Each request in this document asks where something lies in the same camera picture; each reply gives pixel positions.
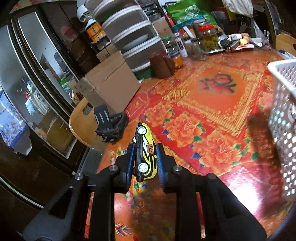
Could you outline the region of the yellow black toy car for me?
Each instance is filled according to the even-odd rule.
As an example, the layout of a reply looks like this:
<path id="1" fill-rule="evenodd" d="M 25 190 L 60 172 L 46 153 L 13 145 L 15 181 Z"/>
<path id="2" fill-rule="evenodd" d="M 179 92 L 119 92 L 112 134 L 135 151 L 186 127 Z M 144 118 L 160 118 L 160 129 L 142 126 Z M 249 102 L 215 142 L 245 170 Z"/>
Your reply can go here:
<path id="1" fill-rule="evenodd" d="M 157 149 L 150 127 L 139 122 L 132 139 L 135 147 L 134 168 L 137 182 L 141 183 L 155 177 L 157 173 Z"/>

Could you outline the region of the white perforated plastic basket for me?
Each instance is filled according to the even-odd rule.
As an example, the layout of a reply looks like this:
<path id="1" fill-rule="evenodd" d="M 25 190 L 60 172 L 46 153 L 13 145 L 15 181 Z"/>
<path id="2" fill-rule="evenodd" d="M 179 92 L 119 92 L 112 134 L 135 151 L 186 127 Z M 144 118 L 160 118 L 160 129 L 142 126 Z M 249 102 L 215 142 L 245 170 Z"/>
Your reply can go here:
<path id="1" fill-rule="evenodd" d="M 295 200 L 295 59 L 268 64 L 273 76 L 273 103 L 268 120 L 273 141 L 280 158 L 283 194 Z"/>

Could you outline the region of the black phone stand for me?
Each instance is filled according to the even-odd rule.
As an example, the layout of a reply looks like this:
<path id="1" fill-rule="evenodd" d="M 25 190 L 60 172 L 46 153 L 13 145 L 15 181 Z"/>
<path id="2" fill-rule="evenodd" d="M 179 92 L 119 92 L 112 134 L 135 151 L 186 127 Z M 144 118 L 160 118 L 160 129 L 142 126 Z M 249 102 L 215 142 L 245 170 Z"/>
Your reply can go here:
<path id="1" fill-rule="evenodd" d="M 96 134 L 102 137 L 105 143 L 114 143 L 121 139 L 123 131 L 128 125 L 129 118 L 123 111 L 110 115 L 106 104 L 97 106 L 94 110 L 97 122 Z"/>

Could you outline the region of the wooden chair left side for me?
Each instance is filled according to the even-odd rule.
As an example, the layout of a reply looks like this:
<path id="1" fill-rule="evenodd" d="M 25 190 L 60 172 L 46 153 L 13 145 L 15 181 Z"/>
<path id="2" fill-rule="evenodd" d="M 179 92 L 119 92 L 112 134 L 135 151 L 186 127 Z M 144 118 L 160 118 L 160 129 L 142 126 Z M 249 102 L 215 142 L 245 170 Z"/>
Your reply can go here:
<path id="1" fill-rule="evenodd" d="M 95 149 L 104 153 L 107 143 L 102 142 L 101 137 L 95 133 L 98 125 L 95 120 L 93 108 L 88 114 L 84 114 L 83 110 L 88 105 L 88 100 L 84 97 L 74 108 L 69 118 L 69 128 L 72 134 L 84 145 L 90 149 Z"/>

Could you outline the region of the wooden chair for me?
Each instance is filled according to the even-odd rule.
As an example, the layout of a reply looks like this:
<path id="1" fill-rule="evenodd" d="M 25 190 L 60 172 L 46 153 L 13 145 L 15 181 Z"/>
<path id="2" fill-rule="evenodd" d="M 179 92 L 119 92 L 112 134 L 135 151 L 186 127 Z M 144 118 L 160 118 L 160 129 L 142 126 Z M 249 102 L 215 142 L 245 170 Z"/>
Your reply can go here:
<path id="1" fill-rule="evenodd" d="M 296 38 L 288 34 L 279 34 L 275 40 L 275 49 L 283 50 L 295 56 Z"/>
<path id="2" fill-rule="evenodd" d="M 84 114 L 83 110 L 88 105 L 88 100 L 84 97 L 74 108 L 69 118 L 69 128 L 72 134 L 84 145 L 90 149 L 95 149 L 104 153 L 107 143 L 102 142 L 101 137 L 95 133 L 98 125 L 95 120 L 93 108 L 88 114 Z"/>

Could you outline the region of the red floral tablecloth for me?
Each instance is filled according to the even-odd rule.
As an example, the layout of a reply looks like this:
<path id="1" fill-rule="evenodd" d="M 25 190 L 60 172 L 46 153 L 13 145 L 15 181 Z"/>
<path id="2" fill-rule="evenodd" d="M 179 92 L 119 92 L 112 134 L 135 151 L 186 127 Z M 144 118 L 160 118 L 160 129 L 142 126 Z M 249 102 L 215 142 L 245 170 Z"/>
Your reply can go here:
<path id="1" fill-rule="evenodd" d="M 222 53 L 205 61 L 186 59 L 172 77 L 145 80 L 137 93 L 148 95 L 148 105 L 98 157 L 97 171 L 126 152 L 143 121 L 178 165 L 216 174 L 272 234 L 292 205 L 283 197 L 267 125 L 273 99 L 267 66 L 279 59 L 272 50 Z"/>

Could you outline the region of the red envelope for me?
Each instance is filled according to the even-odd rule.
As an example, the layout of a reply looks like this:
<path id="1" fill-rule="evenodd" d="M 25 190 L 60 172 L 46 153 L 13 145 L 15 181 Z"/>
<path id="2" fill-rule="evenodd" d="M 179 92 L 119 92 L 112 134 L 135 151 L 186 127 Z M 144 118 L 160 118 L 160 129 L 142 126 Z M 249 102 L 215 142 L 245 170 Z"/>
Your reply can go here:
<path id="1" fill-rule="evenodd" d="M 125 109 L 129 121 L 134 121 L 149 103 L 149 97 L 145 92 L 137 93 Z"/>

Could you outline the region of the brown cardboard box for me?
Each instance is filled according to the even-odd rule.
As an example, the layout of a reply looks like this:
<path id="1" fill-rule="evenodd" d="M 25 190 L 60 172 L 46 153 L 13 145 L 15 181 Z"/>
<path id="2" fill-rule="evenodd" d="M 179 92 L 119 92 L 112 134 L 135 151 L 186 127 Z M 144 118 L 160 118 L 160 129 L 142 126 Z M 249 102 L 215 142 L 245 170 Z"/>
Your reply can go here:
<path id="1" fill-rule="evenodd" d="M 124 111 L 139 87 L 138 79 L 119 51 L 91 69 L 75 85 L 94 108 L 106 104 L 110 114 Z"/>

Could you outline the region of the brown ceramic mug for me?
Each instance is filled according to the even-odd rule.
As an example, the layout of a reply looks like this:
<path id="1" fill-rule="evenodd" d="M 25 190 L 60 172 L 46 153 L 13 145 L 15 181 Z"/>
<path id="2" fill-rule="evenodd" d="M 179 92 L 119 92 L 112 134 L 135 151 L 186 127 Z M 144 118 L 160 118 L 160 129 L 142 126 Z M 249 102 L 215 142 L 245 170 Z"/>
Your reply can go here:
<path id="1" fill-rule="evenodd" d="M 156 77 L 159 79 L 168 78 L 175 73 L 175 61 L 168 56 L 165 50 L 153 52 L 148 56 Z"/>

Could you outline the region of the small orange sauce jar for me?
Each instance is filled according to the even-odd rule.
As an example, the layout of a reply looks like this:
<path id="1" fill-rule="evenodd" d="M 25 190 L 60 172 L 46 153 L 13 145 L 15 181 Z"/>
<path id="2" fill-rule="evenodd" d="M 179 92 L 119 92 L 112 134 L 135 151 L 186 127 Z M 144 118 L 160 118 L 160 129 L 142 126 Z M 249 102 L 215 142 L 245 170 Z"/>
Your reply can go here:
<path id="1" fill-rule="evenodd" d="M 184 61 L 178 50 L 170 51 L 170 57 L 174 60 L 175 68 L 180 69 L 183 66 Z"/>

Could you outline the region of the glass jar with pickles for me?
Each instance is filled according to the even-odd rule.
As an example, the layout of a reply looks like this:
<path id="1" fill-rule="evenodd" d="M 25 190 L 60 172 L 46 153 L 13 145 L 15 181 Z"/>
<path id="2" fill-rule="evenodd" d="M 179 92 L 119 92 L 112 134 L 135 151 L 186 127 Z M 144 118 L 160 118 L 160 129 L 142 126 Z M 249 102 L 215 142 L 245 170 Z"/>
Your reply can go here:
<path id="1" fill-rule="evenodd" d="M 201 25 L 198 30 L 208 52 L 220 49 L 217 30 L 212 24 Z"/>

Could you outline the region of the glass display cabinet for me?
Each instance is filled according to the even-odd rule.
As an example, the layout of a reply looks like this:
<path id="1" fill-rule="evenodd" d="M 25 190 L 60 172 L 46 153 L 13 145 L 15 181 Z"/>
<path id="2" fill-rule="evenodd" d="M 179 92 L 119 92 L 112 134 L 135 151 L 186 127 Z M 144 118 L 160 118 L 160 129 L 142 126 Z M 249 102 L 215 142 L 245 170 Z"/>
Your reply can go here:
<path id="1" fill-rule="evenodd" d="M 43 6 L 16 11 L 1 24 L 1 88 L 41 148 L 74 165 L 84 145 L 69 119 L 78 74 L 62 53 Z"/>

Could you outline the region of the white plastic drawer tower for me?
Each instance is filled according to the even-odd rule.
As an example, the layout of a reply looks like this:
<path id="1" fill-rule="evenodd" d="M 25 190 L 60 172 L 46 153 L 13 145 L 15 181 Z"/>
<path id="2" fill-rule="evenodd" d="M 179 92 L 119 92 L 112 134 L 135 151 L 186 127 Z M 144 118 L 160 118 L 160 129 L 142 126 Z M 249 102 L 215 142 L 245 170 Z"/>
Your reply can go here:
<path id="1" fill-rule="evenodd" d="M 166 51 L 157 30 L 137 1 L 86 1 L 85 7 L 121 52 L 132 72 L 148 68 L 149 56 Z"/>

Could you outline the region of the green shopping bag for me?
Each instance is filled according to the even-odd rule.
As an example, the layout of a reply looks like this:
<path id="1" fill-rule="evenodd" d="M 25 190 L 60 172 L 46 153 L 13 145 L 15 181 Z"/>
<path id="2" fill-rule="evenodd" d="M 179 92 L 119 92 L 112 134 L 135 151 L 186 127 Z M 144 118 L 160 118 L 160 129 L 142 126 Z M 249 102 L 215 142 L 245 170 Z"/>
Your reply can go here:
<path id="1" fill-rule="evenodd" d="M 165 5 L 166 12 L 174 22 L 173 32 L 190 27 L 192 21 L 203 17 L 212 25 L 217 25 L 214 17 L 211 15 L 211 1 L 178 1 L 174 4 Z"/>

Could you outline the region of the wooden chair right side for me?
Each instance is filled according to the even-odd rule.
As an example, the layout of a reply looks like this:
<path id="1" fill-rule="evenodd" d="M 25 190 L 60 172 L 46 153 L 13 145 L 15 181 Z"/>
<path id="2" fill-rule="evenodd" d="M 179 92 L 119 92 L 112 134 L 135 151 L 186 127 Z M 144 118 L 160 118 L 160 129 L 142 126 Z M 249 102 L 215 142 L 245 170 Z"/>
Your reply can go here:
<path id="1" fill-rule="evenodd" d="M 296 38 L 288 34 L 279 34 L 275 40 L 275 49 L 283 50 L 295 56 Z"/>

